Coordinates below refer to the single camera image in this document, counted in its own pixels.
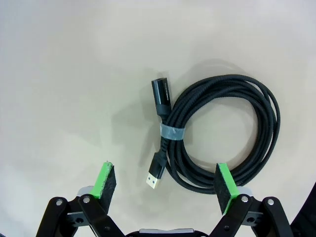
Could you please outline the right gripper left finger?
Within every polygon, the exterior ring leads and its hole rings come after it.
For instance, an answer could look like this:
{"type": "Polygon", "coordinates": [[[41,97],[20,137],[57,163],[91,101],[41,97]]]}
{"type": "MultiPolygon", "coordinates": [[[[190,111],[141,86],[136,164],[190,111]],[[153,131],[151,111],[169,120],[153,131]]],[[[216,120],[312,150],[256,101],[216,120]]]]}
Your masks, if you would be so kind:
{"type": "Polygon", "coordinates": [[[89,226],[96,237],[122,237],[123,232],[108,215],[115,187],[114,166],[105,162],[90,191],[72,201],[53,197],[48,202],[36,236],[73,237],[79,227],[89,226]]]}

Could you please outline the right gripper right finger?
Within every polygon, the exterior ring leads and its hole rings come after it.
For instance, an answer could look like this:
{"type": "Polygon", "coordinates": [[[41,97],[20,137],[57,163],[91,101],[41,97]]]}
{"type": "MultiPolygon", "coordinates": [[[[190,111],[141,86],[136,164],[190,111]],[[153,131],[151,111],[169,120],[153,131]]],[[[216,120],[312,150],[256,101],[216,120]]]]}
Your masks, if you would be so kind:
{"type": "Polygon", "coordinates": [[[225,163],[218,163],[214,178],[222,218],[211,237],[234,237],[241,226],[249,226],[256,237],[290,237],[291,226],[276,197],[258,201],[237,188],[225,163]]]}

